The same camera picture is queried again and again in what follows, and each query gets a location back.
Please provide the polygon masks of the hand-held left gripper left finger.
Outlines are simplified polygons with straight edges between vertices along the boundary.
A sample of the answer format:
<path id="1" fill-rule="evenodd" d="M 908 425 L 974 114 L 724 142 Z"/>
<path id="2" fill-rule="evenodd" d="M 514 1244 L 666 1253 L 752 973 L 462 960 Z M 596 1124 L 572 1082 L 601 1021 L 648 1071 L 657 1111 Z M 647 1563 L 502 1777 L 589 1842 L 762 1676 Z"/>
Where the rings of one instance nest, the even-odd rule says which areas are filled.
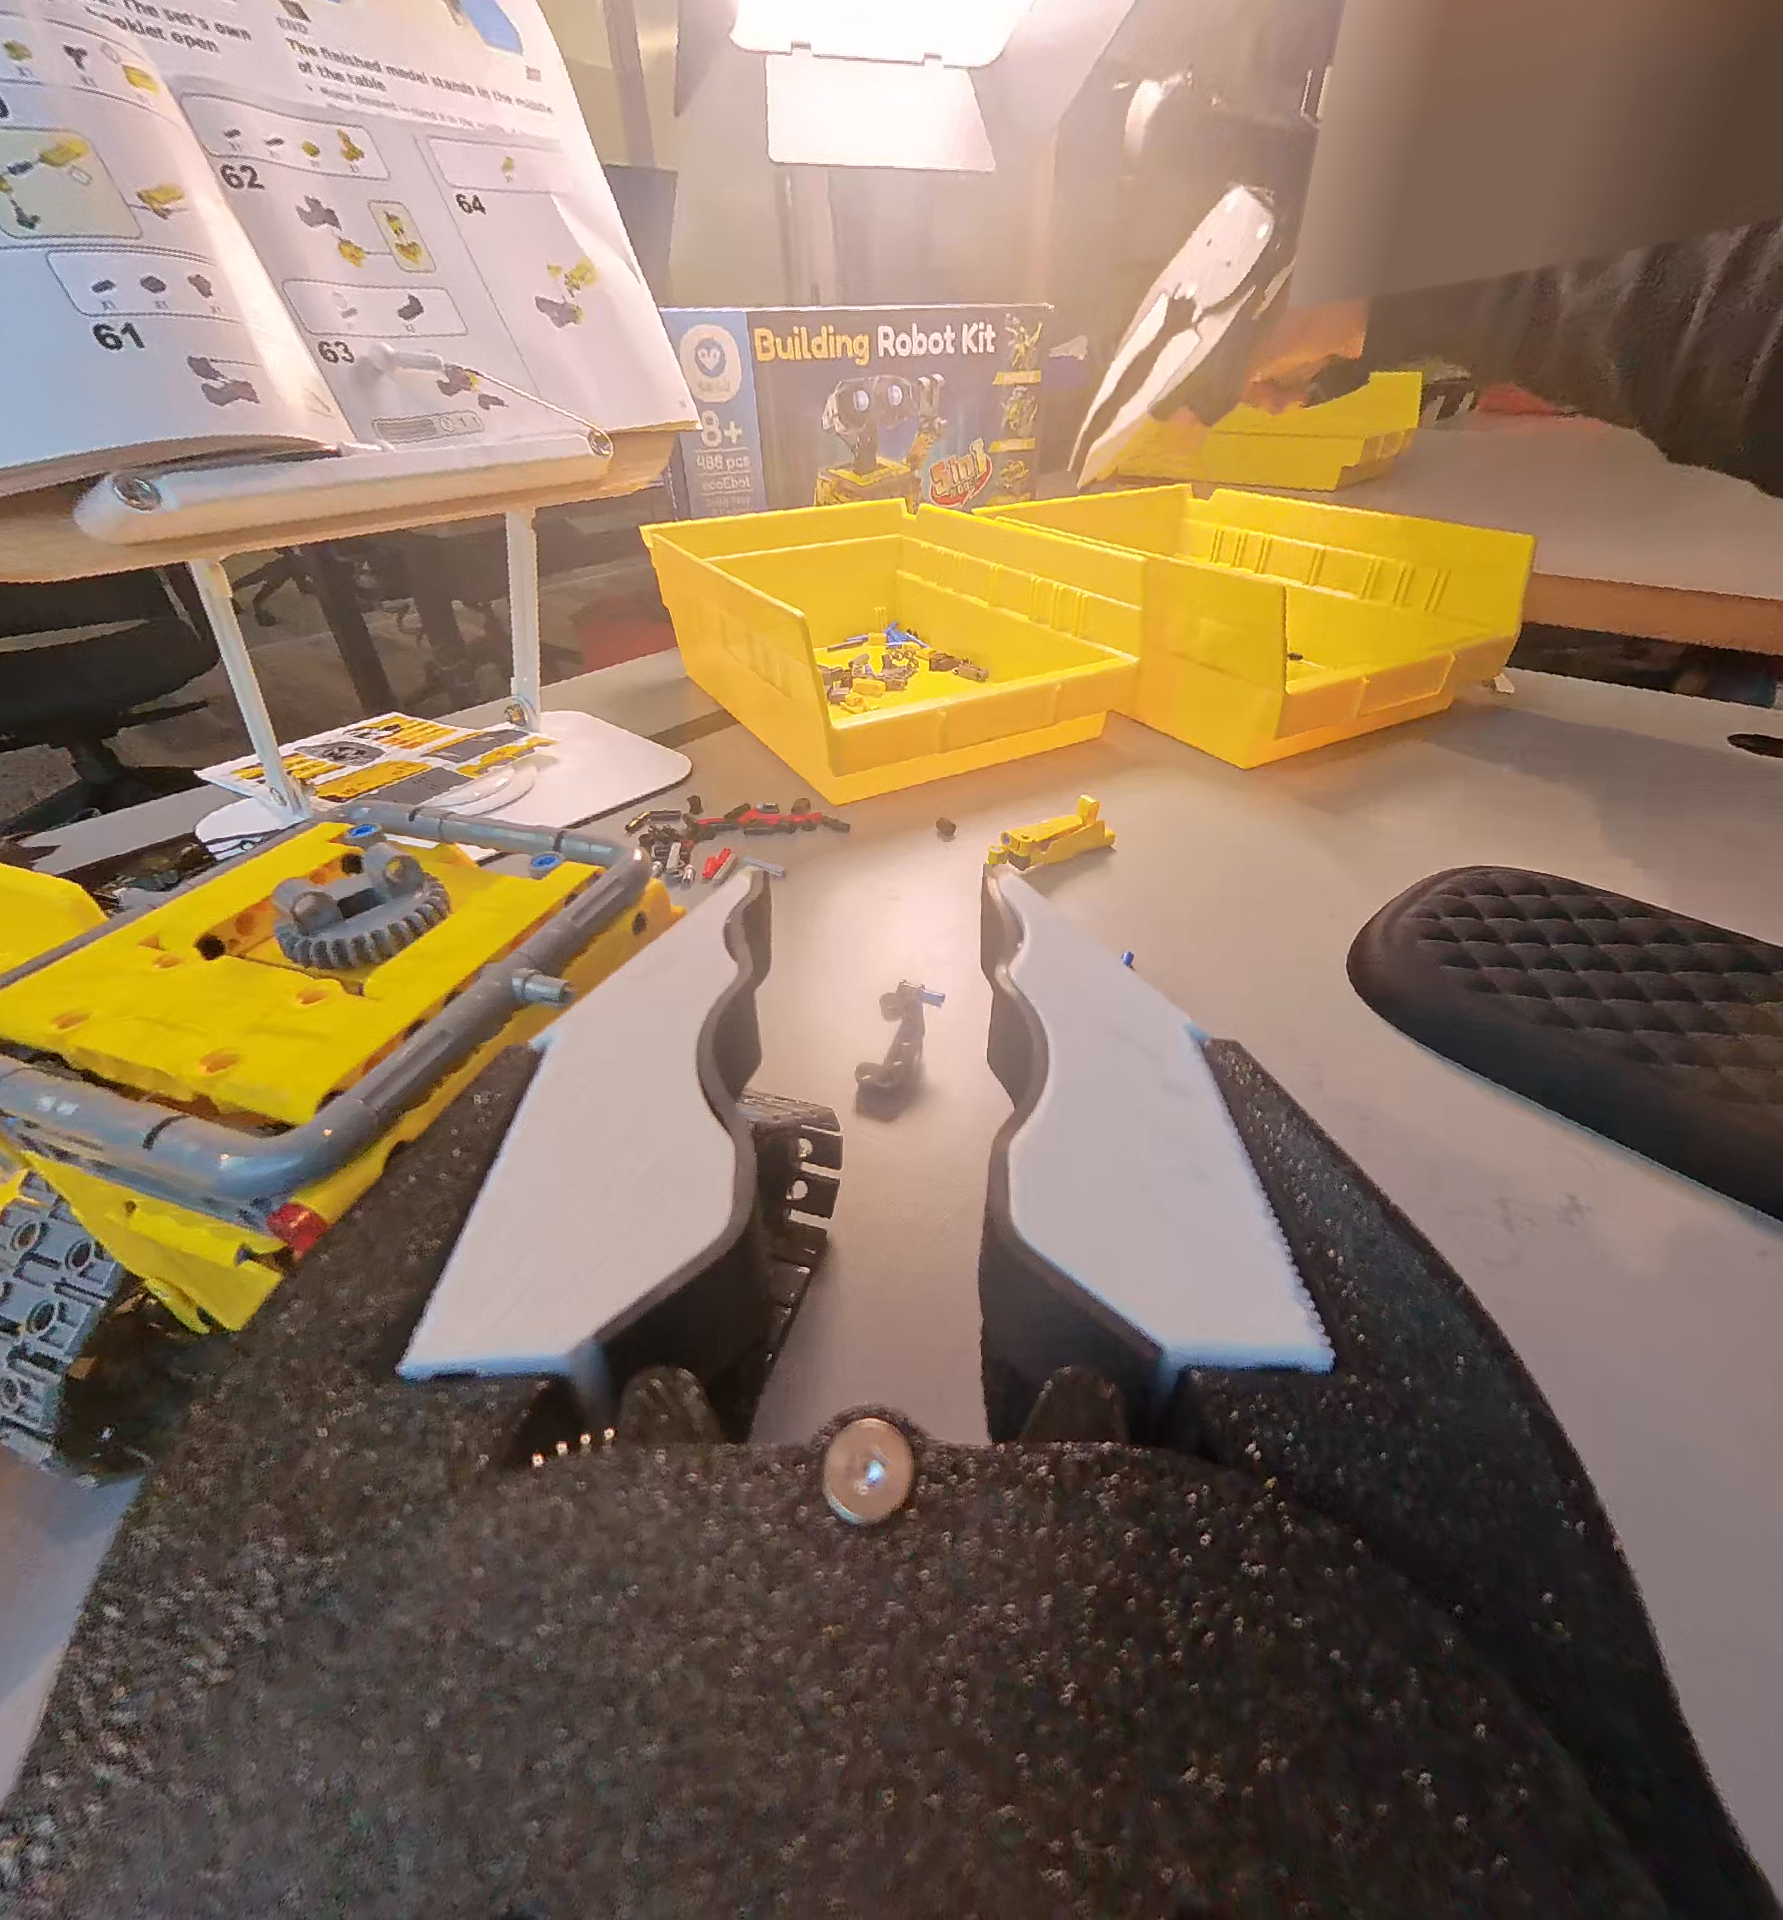
<path id="1" fill-rule="evenodd" d="M 770 884 L 733 878 L 530 1048 L 537 1061 L 399 1379 L 557 1381 L 613 1423 L 620 1343 L 756 1207 L 737 1098 L 760 1059 Z"/>

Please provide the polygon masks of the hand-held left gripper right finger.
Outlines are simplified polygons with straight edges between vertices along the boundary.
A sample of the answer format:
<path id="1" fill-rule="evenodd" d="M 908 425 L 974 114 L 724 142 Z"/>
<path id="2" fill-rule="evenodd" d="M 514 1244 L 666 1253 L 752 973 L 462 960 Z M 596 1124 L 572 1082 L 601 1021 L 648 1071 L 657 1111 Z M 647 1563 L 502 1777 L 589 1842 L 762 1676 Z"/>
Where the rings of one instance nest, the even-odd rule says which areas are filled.
<path id="1" fill-rule="evenodd" d="M 985 1059 L 1011 1098 L 978 1263 L 993 1442 L 1083 1370 L 1152 1436 L 1189 1372 L 1324 1379 L 1335 1348 L 1211 1041 L 1027 880 L 987 869 Z"/>

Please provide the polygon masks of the grey bent beam piece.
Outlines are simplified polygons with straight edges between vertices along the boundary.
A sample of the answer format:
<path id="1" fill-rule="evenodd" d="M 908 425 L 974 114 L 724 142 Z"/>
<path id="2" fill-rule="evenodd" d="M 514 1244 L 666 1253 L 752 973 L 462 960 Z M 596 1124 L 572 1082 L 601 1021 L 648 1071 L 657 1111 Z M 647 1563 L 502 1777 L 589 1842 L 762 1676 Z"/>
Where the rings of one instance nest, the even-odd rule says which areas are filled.
<path id="1" fill-rule="evenodd" d="M 878 996 L 880 1019 L 894 1026 L 894 1033 L 883 1058 L 855 1071 L 857 1114 L 894 1118 L 909 1105 L 921 1081 L 926 1011 L 944 1002 L 942 992 L 908 979 Z"/>

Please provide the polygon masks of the yellow toy tracked robot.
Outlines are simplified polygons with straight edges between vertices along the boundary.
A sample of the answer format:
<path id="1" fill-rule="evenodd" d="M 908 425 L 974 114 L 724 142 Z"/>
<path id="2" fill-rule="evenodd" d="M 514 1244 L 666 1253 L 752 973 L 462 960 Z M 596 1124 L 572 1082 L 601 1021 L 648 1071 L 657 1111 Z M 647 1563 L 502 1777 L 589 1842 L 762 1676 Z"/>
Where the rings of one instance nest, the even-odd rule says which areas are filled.
<path id="1" fill-rule="evenodd" d="M 634 843 L 426 806 L 336 807 L 113 912 L 0 864 L 0 1449 L 140 1470 L 198 1359 L 466 1095 L 511 1075 L 519 1105 L 543 1030 L 692 907 Z M 752 1221 L 620 1343 L 616 1406 L 685 1372 L 746 1431 L 826 1260 L 837 1119 L 750 1081 Z M 530 1383 L 564 1404 L 549 1433 L 613 1428 Z"/>

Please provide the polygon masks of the large yellow bin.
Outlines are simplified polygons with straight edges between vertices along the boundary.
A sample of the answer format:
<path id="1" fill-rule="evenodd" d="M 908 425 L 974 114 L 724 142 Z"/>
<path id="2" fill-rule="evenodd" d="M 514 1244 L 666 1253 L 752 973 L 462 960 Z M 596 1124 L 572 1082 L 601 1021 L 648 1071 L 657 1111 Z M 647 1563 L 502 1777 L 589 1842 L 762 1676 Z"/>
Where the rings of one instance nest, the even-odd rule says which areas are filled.
<path id="1" fill-rule="evenodd" d="M 666 521 L 643 540 L 688 680 L 831 804 L 1094 739 L 1136 693 L 1142 568 L 1094 543 L 895 502 Z M 812 651 L 894 620 L 991 682 L 830 710 Z"/>

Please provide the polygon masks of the person's right forearm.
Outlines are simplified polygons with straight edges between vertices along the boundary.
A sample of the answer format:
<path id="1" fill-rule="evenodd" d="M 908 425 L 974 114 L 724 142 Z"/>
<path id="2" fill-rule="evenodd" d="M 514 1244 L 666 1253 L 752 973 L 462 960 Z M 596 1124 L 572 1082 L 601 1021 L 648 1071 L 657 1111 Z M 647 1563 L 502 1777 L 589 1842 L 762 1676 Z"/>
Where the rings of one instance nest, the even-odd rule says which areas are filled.
<path id="1" fill-rule="evenodd" d="M 1442 358 L 1783 500 L 1783 219 L 1386 295 L 1366 362 Z"/>

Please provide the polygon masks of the grey desk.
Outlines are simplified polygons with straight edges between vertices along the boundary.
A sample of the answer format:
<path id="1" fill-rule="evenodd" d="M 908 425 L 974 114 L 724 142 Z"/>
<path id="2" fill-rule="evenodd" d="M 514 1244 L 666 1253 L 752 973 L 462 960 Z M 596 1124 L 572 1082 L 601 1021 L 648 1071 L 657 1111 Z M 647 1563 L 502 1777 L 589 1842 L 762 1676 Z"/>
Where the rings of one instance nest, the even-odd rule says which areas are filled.
<path id="1" fill-rule="evenodd" d="M 1783 944 L 1783 767 L 1517 685 L 1240 775 L 1109 723 L 849 806 L 770 888 L 750 1091 L 830 1110 L 827 1250 L 746 1431 L 685 1372 L 549 1433 L 401 1381 L 515 1078 L 230 1349 L 0 1808 L 0 1916 L 1783 1916 L 1783 1226 L 1351 989 L 1425 878 L 1572 871 Z M 985 852 L 1182 1009 L 1335 1348 L 985 1426 Z M 956 838 L 942 844 L 933 822 Z M 855 1111 L 898 981 L 921 1081 Z"/>

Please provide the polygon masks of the blue printed cardboard box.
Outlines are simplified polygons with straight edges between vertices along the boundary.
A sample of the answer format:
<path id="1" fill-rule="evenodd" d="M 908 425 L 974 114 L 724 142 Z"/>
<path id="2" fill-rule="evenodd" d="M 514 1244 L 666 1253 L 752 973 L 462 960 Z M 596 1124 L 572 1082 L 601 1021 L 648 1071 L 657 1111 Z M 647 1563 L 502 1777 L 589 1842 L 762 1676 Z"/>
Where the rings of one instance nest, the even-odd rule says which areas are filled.
<path id="1" fill-rule="evenodd" d="M 696 412 L 677 515 L 1032 498 L 1072 424 L 1088 345 L 1040 305 L 662 309 Z"/>

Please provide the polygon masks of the small yellow block assembly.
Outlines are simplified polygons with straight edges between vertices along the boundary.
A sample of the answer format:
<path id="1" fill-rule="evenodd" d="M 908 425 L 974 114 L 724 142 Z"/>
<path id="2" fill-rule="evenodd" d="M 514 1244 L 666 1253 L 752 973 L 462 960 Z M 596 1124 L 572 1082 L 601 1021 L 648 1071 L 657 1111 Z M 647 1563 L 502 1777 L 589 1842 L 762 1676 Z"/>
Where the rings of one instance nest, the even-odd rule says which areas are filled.
<path id="1" fill-rule="evenodd" d="M 1034 876 L 1092 852 L 1112 850 L 1114 843 L 1117 834 L 1102 820 L 1094 796 L 1077 796 L 1063 814 L 1001 830 L 985 852 L 985 867 Z"/>

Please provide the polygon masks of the white light panel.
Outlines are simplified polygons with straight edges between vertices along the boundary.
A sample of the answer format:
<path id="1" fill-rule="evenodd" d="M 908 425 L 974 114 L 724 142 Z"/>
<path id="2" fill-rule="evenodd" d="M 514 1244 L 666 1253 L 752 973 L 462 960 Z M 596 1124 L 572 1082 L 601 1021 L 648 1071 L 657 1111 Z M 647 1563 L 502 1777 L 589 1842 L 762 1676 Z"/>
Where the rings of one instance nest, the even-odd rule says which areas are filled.
<path id="1" fill-rule="evenodd" d="M 974 75 L 1027 3 L 737 3 L 734 49 L 763 60 L 773 164 L 987 174 Z"/>

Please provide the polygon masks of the pile of small building pieces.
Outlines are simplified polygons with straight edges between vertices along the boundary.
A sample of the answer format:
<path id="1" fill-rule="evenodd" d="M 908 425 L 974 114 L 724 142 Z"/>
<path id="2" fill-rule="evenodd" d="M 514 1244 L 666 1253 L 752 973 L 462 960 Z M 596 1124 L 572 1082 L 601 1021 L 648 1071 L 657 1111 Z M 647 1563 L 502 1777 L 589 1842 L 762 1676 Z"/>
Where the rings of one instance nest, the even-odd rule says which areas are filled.
<path id="1" fill-rule="evenodd" d="M 683 807 L 645 807 L 623 822 L 623 834 L 647 856 L 653 878 L 685 889 L 727 878 L 741 858 L 737 844 L 808 834 L 849 834 L 852 824 L 826 807 L 734 804 L 718 812 L 690 796 Z"/>

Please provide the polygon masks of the black dimpled cushion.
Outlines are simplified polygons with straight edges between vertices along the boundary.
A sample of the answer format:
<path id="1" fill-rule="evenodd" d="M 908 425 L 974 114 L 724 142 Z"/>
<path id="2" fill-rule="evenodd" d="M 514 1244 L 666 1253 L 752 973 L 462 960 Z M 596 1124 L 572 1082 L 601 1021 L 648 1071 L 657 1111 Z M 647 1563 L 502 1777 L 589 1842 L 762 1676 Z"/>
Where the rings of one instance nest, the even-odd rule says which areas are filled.
<path id="1" fill-rule="evenodd" d="M 1372 915 L 1344 973 L 1453 1067 L 1783 1222 L 1783 946 L 1466 867 Z"/>

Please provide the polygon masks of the white book stand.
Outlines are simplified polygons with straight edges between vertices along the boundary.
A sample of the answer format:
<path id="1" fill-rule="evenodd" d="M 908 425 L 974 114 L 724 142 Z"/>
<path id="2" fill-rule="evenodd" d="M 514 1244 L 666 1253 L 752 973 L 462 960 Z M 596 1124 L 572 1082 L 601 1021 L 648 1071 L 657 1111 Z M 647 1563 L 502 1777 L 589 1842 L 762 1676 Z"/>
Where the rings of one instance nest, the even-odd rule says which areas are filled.
<path id="1" fill-rule="evenodd" d="M 216 636 L 264 775 L 264 806 L 302 822 L 310 806 L 281 769 L 278 736 L 230 604 L 225 560 L 259 548 L 366 538 L 501 515 L 511 592 L 514 723 L 542 734 L 542 636 L 533 515 L 636 494 L 667 467 L 677 425 L 515 441 L 482 437 L 313 461 L 129 468 L 97 485 L 0 498 L 0 581 L 49 584 L 184 568 Z"/>

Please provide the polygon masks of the black office chair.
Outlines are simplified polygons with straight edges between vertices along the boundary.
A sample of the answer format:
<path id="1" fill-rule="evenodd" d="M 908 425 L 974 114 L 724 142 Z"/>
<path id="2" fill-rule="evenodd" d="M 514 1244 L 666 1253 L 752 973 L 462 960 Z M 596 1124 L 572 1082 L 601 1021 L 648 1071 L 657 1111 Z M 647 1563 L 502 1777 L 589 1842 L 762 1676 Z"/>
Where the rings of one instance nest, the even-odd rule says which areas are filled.
<path id="1" fill-rule="evenodd" d="M 76 785 L 39 807 L 42 820 L 191 789 L 195 775 L 126 765 L 110 743 L 197 710 L 175 696 L 218 662 L 203 620 L 149 570 L 0 581 L 0 757 L 53 750 L 71 760 Z"/>

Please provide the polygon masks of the instruction booklet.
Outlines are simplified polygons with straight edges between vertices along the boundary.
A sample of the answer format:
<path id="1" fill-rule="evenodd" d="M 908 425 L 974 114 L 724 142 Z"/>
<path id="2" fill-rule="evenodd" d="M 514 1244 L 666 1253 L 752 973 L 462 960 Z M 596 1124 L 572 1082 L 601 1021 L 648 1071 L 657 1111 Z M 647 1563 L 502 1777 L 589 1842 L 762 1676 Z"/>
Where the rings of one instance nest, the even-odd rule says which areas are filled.
<path id="1" fill-rule="evenodd" d="M 0 500 L 696 416 L 519 3 L 0 3 Z"/>

